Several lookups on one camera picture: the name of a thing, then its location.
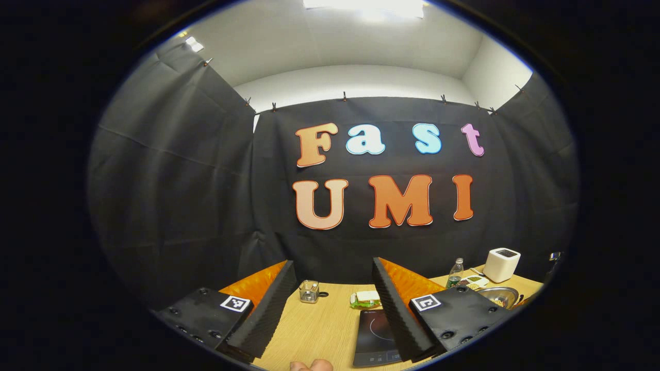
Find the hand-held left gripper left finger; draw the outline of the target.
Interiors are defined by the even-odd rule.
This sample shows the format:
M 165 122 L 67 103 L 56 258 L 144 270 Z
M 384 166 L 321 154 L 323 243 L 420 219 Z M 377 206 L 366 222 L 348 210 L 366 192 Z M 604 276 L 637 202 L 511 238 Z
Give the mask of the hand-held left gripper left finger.
M 200 287 L 154 314 L 202 347 L 252 363 L 266 351 L 297 287 L 294 261 L 285 260 L 220 290 Z

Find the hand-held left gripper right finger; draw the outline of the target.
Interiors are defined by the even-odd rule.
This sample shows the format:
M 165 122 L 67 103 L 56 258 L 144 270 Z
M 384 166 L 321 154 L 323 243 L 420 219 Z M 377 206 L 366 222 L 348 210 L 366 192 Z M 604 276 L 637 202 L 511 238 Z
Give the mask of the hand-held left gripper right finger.
M 468 286 L 445 288 L 384 258 L 373 258 L 372 279 L 403 361 L 466 347 L 513 315 Z

